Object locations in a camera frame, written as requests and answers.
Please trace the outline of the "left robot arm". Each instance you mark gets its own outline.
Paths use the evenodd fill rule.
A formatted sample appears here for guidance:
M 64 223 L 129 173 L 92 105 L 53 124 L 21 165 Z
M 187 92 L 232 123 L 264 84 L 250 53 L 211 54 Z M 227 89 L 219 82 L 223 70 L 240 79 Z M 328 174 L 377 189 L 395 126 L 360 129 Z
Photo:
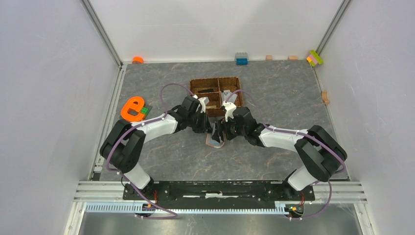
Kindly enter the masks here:
M 116 122 L 104 140 L 99 154 L 115 170 L 135 185 L 135 193 L 141 199 L 149 199 L 154 193 L 153 179 L 139 165 L 139 157 L 145 143 L 164 135 L 191 128 L 195 133 L 210 133 L 212 128 L 206 112 L 207 97 L 187 96 L 182 104 L 159 117 L 141 122 Z

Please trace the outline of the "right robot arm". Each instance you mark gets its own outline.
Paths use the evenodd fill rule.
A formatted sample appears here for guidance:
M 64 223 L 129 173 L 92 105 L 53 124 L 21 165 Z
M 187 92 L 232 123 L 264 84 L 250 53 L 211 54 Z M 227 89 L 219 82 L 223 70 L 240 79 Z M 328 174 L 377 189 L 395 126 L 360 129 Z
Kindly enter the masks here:
M 249 144 L 275 147 L 296 152 L 303 166 L 292 172 L 283 185 L 283 195 L 297 199 L 302 190 L 316 182 L 328 182 L 345 169 L 347 153 L 321 126 L 291 130 L 257 122 L 247 107 L 227 109 L 225 117 L 216 121 L 212 138 L 217 142 L 243 137 Z

